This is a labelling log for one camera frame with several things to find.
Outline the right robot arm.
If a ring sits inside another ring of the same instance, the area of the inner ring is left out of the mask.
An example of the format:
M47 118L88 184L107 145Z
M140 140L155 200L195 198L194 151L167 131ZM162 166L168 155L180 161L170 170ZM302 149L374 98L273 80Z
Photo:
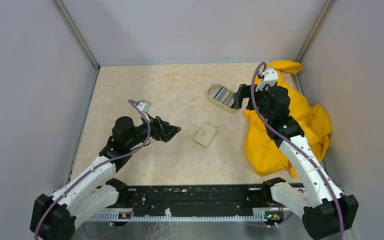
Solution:
M254 110L265 126L267 135L295 169L304 192L278 178L265 182L261 199L267 206L280 203L300 217L310 237L321 240L352 227L359 203L354 195L345 193L329 178L312 152L304 130L290 115L288 90L277 84L241 84L234 94L235 107Z

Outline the beige card holder wallet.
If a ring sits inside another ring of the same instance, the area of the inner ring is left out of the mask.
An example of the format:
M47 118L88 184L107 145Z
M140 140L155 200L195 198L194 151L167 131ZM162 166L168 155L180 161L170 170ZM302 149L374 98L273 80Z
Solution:
M193 140L203 146L204 148L208 148L210 143L213 141L214 137L216 136L218 130L208 124L204 123L195 133Z

